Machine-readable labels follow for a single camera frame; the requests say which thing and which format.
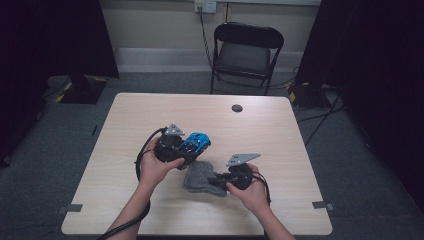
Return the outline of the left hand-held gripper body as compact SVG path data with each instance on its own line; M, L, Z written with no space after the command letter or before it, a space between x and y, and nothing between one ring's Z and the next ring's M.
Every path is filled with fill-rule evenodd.
M182 157L179 146L183 143L185 132L175 123L161 131L162 135L156 142L154 154L161 162L171 162Z

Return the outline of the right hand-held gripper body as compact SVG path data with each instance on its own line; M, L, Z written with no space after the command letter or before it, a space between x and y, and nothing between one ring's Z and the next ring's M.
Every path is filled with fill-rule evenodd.
M260 153L233 154L226 164L230 175L229 182L240 190L247 189L253 179L253 171L247 163L260 156Z

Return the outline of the blue toy car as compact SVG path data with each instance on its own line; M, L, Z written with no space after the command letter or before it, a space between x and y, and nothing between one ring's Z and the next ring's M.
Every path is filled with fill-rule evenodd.
M196 147L196 153L194 155L199 156L210 145L211 141L207 134L202 132L194 132L179 145L178 150L180 151L180 149L185 146L194 146Z

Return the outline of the grey cloth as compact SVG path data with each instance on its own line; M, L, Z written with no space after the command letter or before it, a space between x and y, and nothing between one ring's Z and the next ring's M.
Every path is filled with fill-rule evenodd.
M212 185L209 180L216 180L213 165L207 161L195 161L190 164L183 181L183 188L190 193L207 193L217 197L226 197L227 191Z

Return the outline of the person's right hand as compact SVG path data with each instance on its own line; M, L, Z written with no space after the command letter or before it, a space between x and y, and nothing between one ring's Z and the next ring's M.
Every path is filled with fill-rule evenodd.
M260 176L258 167L251 163L248 163L248 166L253 171L253 179L250 186L245 190L240 190L231 183L227 183L227 188L232 195L237 197L255 215L260 210L270 208L270 205L267 201L266 186Z

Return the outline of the person's left hand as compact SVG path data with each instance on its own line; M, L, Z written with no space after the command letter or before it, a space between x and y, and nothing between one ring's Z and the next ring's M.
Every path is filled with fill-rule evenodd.
M154 148L158 137L153 138L147 145L147 150L142 154L140 162L140 179L138 189L149 189L151 191L166 177L167 173L176 169L184 163L183 158L171 162L162 162L154 155Z

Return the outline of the grey tape strip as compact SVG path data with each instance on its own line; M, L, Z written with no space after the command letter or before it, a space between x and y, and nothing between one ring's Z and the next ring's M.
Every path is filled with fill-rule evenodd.
M326 209L328 211L333 211L335 209L332 202L316 201L313 202L312 205L314 209Z
M68 204L67 206L61 206L57 209L57 214L67 214L68 212L80 212L82 204Z

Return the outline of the black stand base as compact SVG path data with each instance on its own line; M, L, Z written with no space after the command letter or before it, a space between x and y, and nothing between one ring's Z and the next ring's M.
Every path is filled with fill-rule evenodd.
M287 87L289 100L296 107L329 108L330 102L321 87L309 83L291 84Z
M104 78L70 75L70 83L63 89L56 99L66 104L96 104L107 85Z

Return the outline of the black folding chair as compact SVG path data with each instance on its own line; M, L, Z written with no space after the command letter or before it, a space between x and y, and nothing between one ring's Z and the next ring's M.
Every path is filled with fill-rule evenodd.
M210 93L220 74L261 80L268 94L283 35L272 27L226 22L214 30Z

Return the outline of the black curtain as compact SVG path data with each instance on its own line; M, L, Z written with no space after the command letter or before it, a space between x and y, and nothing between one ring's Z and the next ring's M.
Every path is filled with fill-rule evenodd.
M100 0L0 0L0 167L62 75L119 76Z
M341 88L424 212L424 0L320 0L297 81Z

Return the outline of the white wall socket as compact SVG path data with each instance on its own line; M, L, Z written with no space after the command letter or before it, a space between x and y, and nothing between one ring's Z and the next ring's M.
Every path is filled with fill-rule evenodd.
M195 0L194 10L196 13L214 14L217 10L216 0Z

